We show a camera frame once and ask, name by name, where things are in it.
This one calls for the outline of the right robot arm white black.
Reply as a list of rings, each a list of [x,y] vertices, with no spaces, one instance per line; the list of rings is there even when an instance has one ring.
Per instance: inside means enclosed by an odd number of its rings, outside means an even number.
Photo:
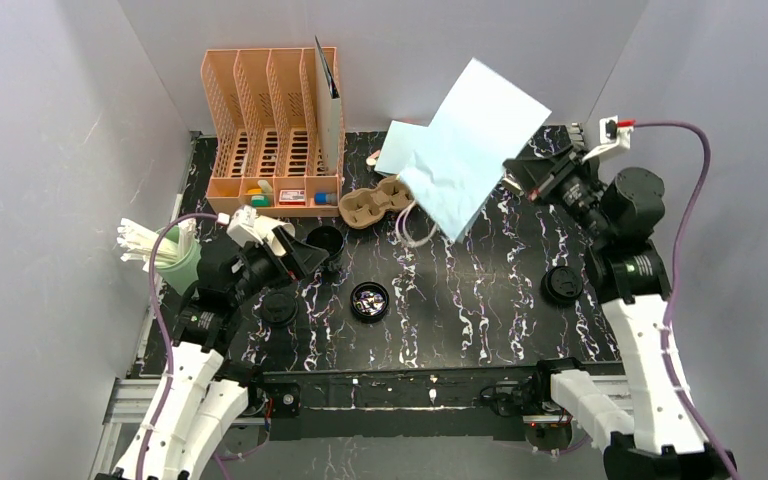
[[[576,421],[610,479],[732,479],[733,454],[694,417],[666,320],[673,290],[651,239],[665,212],[663,181],[629,167],[603,182],[598,166],[572,149],[505,162],[531,202],[561,207],[590,236],[585,272],[620,348],[631,409],[574,358],[539,361],[508,402]]]

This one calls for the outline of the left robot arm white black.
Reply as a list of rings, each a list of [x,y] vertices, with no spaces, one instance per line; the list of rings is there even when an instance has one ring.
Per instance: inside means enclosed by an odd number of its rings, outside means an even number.
[[[151,403],[124,454],[102,479],[198,479],[249,406],[260,370],[228,359],[242,303],[313,274],[326,250],[275,229],[268,243],[203,246],[197,279],[181,297],[167,362]]]

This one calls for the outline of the brown cardboard cup carrier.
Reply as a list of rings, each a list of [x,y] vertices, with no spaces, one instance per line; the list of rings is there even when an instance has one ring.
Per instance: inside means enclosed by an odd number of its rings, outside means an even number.
[[[414,198],[397,176],[379,181],[374,188],[359,188],[341,197],[338,210],[352,229],[366,229],[381,221],[387,213],[401,212]]]

